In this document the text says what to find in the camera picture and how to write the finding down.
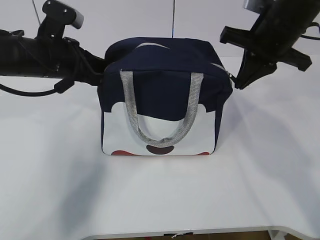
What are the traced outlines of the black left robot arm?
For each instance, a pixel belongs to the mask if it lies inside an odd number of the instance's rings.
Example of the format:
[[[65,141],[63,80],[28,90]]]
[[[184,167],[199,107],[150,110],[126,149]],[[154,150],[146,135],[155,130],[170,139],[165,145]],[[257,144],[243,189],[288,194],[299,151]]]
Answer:
[[[107,62],[73,38],[45,41],[24,37],[23,30],[0,31],[0,74],[10,77],[64,79],[97,86]]]

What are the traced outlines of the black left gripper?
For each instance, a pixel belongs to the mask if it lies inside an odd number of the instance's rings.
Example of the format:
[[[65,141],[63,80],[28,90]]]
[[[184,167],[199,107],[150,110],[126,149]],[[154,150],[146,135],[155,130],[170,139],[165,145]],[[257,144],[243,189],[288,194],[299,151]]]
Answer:
[[[104,76],[105,60],[81,48],[80,43],[69,37],[45,39],[35,37],[41,47],[36,78],[72,78],[80,83],[100,83]]]

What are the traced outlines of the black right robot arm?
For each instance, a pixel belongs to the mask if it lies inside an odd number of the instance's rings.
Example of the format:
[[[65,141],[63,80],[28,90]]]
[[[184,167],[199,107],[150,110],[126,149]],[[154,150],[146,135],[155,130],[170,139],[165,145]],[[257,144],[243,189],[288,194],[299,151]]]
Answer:
[[[249,30],[225,26],[219,41],[243,49],[242,62],[234,86],[243,90],[256,80],[277,70],[285,63],[305,72],[311,58],[294,49],[307,28],[315,26],[320,13],[318,0],[248,0],[248,9],[259,13]]]

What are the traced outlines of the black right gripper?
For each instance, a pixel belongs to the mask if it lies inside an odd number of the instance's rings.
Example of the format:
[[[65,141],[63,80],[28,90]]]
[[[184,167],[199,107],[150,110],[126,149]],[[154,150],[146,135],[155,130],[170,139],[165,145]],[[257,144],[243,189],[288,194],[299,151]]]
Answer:
[[[234,80],[236,89],[244,89],[256,80],[270,75],[282,62],[300,71],[312,64],[311,58],[293,45],[312,23],[310,15],[260,15],[250,30],[225,26],[220,42],[244,50],[239,72]]]

